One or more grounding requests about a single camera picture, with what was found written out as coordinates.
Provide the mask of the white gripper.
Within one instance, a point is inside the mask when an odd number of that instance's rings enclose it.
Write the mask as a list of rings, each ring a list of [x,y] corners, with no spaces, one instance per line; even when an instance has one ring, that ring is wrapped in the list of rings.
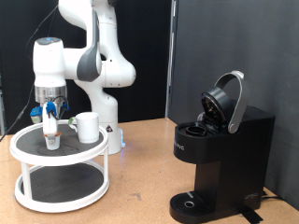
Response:
[[[49,144],[54,145],[58,132],[57,110],[54,102],[46,102],[43,105],[43,134],[48,136]]]

